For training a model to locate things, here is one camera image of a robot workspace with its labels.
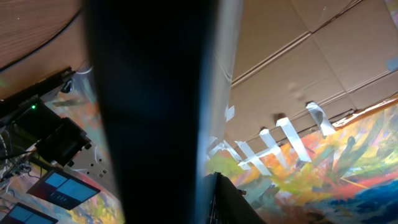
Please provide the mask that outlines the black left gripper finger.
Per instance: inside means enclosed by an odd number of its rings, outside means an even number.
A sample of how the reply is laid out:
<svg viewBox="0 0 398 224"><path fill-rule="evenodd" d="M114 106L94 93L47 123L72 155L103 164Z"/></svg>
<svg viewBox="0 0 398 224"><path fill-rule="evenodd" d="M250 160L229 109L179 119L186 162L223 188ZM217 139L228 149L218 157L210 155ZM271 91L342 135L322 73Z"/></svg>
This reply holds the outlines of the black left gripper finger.
<svg viewBox="0 0 398 224"><path fill-rule="evenodd" d="M206 224L264 224L233 183L219 172L205 177Z"/></svg>

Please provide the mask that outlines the Galaxy S24 smartphone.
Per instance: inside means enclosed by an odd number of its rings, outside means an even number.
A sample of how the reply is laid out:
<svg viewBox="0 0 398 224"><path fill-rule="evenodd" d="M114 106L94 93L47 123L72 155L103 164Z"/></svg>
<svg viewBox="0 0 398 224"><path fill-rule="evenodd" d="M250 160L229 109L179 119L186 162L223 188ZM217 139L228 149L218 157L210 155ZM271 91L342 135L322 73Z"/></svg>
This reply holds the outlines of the Galaxy S24 smartphone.
<svg viewBox="0 0 398 224"><path fill-rule="evenodd" d="M127 223L205 223L241 1L85 1L113 179Z"/></svg>

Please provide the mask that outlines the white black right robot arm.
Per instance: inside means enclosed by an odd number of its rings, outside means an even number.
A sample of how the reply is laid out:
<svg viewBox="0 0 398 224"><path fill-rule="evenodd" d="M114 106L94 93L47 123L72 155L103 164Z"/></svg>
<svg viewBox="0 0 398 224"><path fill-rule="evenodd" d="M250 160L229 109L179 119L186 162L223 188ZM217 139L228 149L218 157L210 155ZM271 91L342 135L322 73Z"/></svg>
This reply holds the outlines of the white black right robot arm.
<svg viewBox="0 0 398 224"><path fill-rule="evenodd" d="M74 120L61 117L46 102L72 90L75 71L68 67L1 100L1 130L17 126L29 134L38 155L72 175L86 175L118 195L113 171L100 146Z"/></svg>

